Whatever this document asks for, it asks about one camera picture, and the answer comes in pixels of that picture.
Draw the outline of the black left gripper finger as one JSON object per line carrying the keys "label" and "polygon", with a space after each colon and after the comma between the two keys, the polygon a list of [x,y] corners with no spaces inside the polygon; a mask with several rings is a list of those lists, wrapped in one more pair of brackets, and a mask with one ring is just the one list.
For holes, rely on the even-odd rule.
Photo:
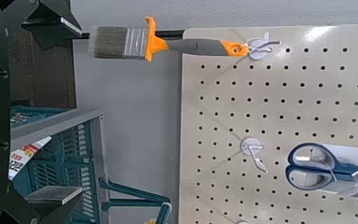
{"label": "black left gripper finger", "polygon": [[82,28],[72,13],[70,0],[36,0],[37,8],[21,27],[29,31],[43,50],[63,46],[82,37]]}
{"label": "black left gripper finger", "polygon": [[39,217],[30,224],[64,224],[77,205],[81,187],[45,186],[25,197]]}

